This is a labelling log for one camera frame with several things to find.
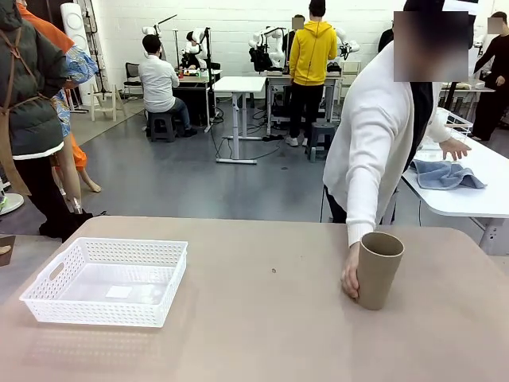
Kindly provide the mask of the person's left hand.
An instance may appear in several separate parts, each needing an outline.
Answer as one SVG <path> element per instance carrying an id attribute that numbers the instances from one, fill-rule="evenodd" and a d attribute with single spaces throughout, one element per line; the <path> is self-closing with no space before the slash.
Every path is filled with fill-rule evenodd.
<path id="1" fill-rule="evenodd" d="M 444 161 L 448 158 L 448 156 L 450 156 L 453 161 L 461 160 L 463 157 L 467 157 L 468 152 L 471 150 L 469 146 L 455 138 L 449 138 L 440 142 L 439 147 L 442 150 L 442 157 Z"/>

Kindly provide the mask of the person's right hand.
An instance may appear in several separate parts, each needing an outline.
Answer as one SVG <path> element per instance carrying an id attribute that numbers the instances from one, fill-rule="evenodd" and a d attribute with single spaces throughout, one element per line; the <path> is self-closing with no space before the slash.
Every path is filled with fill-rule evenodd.
<path id="1" fill-rule="evenodd" d="M 357 277 L 359 248 L 360 242 L 354 243 L 349 248 L 340 279 L 343 292 L 353 300 L 357 300 L 359 297 L 359 281 Z"/>

